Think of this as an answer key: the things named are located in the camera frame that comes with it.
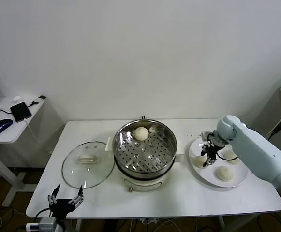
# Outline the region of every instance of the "steamed bun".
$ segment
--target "steamed bun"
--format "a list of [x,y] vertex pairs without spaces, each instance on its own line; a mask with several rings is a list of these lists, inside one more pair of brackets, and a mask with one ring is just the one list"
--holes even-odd
[[147,130],[147,128],[138,127],[136,130],[134,130],[133,134],[134,134],[135,139],[137,139],[139,141],[144,141],[148,138],[149,131]]
[[[233,150],[225,151],[225,153],[224,153],[224,158],[226,158],[227,160],[231,160],[231,159],[236,158],[236,157],[237,157],[237,155],[233,152]],[[236,164],[236,163],[240,162],[240,159],[237,158],[235,160],[227,161],[227,162],[230,162],[232,164]]]
[[206,168],[203,167],[204,163],[206,162],[207,157],[206,156],[196,156],[194,158],[194,164],[199,168]]
[[221,166],[217,168],[216,174],[218,178],[222,181],[230,181],[233,179],[233,171],[229,167]]

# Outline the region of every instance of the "blue mouse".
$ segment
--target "blue mouse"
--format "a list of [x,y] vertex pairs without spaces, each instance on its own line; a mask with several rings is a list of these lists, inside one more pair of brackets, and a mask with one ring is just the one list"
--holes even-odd
[[3,119],[0,121],[0,133],[11,126],[13,121],[11,119]]

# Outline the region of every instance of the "smartphone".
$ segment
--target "smartphone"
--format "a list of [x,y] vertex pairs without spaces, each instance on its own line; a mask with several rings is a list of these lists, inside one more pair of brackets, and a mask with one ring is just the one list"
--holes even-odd
[[28,109],[28,107],[25,105],[24,102],[10,107],[10,110],[16,122],[21,122],[24,119],[32,116],[30,110]]

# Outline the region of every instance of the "white table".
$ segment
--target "white table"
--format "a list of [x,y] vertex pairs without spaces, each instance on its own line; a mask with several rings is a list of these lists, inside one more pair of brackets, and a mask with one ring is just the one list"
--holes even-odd
[[[35,97],[27,97],[25,98],[26,105],[30,105],[31,101],[36,99],[38,96]],[[29,123],[37,111],[40,109],[40,107],[43,105],[44,101],[40,102],[38,105],[33,105],[30,107],[30,112],[32,114],[32,117],[26,119],[25,121],[16,123],[14,120],[13,115],[6,114],[5,112],[0,111],[0,120],[2,119],[12,119],[14,122],[13,124],[4,130],[2,133],[0,133],[0,144],[9,144],[15,142],[24,129],[27,126],[27,123]],[[16,103],[12,103],[12,98],[0,98],[0,108],[2,110],[5,110],[7,112],[10,112],[10,107],[15,105]],[[20,173],[18,176],[15,176],[1,161],[0,161],[0,176],[2,176],[4,179],[6,179],[11,185],[11,189],[9,190],[2,206],[7,207],[10,206],[13,198],[15,197],[17,192],[34,192],[36,185],[32,184],[24,184],[22,182],[24,176],[26,173]]]
[[[202,131],[216,128],[218,119],[160,120],[181,140],[188,150],[192,139]],[[61,184],[57,198],[73,198],[78,190],[68,186],[61,166],[68,153],[88,141],[107,142],[109,136],[128,121],[70,121],[53,151],[46,169],[27,207],[26,214],[34,217],[48,208],[47,195]],[[162,218],[199,217],[212,215],[251,214],[280,211],[281,198],[274,187],[250,171],[243,184],[225,189],[205,184],[193,174],[186,161],[175,163],[166,185],[151,192],[132,192],[120,180],[114,168],[98,186],[84,190],[84,202],[68,214],[68,218]]]

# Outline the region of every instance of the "white plate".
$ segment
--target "white plate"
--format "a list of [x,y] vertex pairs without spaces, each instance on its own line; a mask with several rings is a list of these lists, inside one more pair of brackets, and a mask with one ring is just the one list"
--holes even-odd
[[[192,167],[195,169],[195,171],[206,181],[212,183],[213,185],[224,187],[224,188],[232,188],[240,185],[244,182],[244,180],[247,177],[248,174],[248,168],[245,166],[245,164],[240,161],[237,164],[231,164],[230,162],[224,161],[217,157],[217,160],[214,164],[209,165],[206,168],[199,168],[194,164],[194,158],[196,156],[200,156],[200,152],[202,151],[203,141],[201,138],[196,139],[194,142],[192,142],[189,150],[189,158]],[[232,147],[230,145],[225,146],[222,150],[220,150],[218,153],[221,157],[224,157],[224,152],[232,150]],[[227,166],[232,169],[234,177],[230,181],[222,181],[220,180],[215,172],[216,169],[220,166]]]

